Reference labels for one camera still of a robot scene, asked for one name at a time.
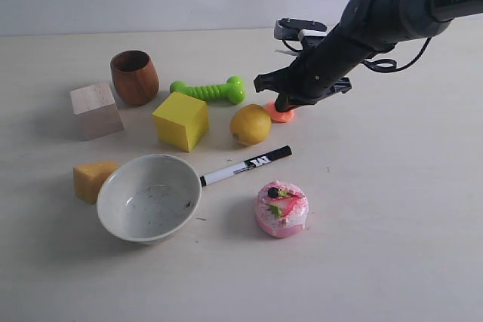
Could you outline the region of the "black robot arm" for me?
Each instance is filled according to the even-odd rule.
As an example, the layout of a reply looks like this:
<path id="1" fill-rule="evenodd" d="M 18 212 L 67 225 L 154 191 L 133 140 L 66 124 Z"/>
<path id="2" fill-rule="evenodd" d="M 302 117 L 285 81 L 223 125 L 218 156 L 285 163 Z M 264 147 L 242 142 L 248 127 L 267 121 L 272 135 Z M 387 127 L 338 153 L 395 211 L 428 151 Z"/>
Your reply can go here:
<path id="1" fill-rule="evenodd" d="M 315 105 L 348 92 L 352 85 L 347 75 L 357 65 L 379 73 L 399 72 L 396 61 L 374 56 L 403 41 L 429 42 L 453 19 L 481 12 L 482 0 L 349 0 L 332 29 L 318 21 L 281 18 L 274 37 L 298 41 L 302 48 L 289 66 L 258 75 L 255 90 L 276 92 L 278 112 Z"/>

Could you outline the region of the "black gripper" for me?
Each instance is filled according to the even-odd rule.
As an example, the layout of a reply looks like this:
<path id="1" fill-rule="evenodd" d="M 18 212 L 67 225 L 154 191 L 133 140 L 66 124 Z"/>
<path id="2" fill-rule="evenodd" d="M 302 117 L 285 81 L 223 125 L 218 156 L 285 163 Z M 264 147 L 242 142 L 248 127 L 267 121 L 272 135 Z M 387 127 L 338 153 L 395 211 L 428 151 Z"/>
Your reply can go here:
<path id="1" fill-rule="evenodd" d="M 313 106 L 334 94 L 337 84 L 359 63 L 377 52 L 377 37 L 363 25 L 337 24 L 327 34 L 308 29 L 299 32 L 302 51 L 288 66 L 253 81 L 257 93 L 278 93 L 275 110 L 289 112 Z"/>

